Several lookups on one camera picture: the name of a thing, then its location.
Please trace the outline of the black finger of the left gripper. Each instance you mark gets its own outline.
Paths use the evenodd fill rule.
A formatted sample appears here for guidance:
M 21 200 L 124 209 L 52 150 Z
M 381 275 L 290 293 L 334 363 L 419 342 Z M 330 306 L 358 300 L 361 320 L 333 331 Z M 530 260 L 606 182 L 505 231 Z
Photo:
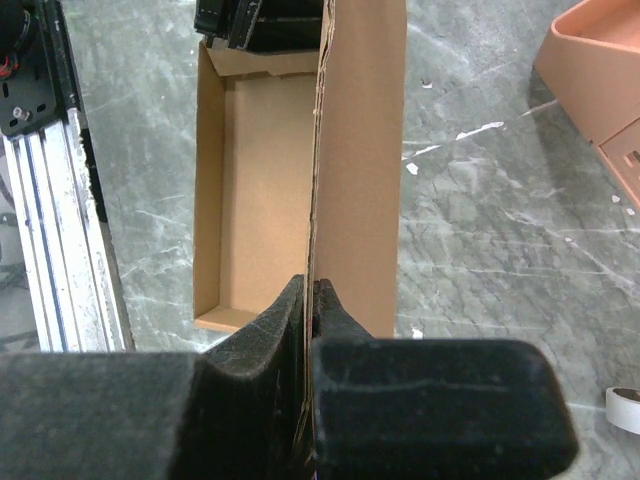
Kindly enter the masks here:
M 194 28 L 214 50 L 308 52 L 319 48 L 322 15 L 318 0 L 198 0 Z

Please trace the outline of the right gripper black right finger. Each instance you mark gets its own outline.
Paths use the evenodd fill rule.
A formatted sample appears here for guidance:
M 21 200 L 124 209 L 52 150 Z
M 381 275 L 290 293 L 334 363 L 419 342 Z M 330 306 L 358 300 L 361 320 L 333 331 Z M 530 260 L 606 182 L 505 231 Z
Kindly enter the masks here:
M 325 279 L 313 329 L 321 479 L 550 479 L 578 455 L 554 371 L 529 343 L 376 339 Z

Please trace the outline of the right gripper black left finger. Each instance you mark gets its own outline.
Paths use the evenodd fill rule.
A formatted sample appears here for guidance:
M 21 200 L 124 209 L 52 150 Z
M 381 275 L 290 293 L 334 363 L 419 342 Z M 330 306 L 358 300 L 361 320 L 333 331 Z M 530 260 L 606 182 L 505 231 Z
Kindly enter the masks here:
M 304 279 L 203 352 L 5 354 L 5 479 L 302 479 Z

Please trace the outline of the cardboard box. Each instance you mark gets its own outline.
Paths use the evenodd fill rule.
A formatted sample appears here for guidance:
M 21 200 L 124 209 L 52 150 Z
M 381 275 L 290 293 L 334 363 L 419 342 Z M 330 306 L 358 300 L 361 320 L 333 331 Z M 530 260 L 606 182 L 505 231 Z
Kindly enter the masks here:
M 194 323 L 227 339 L 303 277 L 302 479 L 315 283 L 372 337 L 396 321 L 406 5 L 321 2 L 315 51 L 214 50 L 202 35 L 198 59 Z

